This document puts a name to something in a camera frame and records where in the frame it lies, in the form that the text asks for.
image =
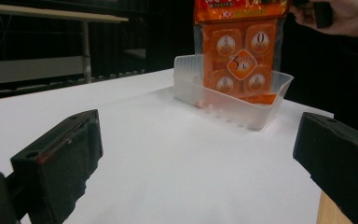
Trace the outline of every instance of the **white table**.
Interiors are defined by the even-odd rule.
[[[316,223],[321,190],[292,153],[302,113],[331,114],[283,101],[255,132],[176,100],[172,84],[170,69],[0,99],[0,172],[63,119],[98,109],[104,154],[65,223]]]

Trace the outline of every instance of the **clear plastic container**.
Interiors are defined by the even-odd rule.
[[[218,114],[252,130],[261,130],[276,114],[293,77],[273,71],[271,91],[277,96],[272,105],[256,105],[202,86],[203,56],[175,58],[173,91],[186,104]]]

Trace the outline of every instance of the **orange packaging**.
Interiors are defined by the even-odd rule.
[[[270,92],[277,22],[287,0],[196,0],[204,87],[254,104]]]

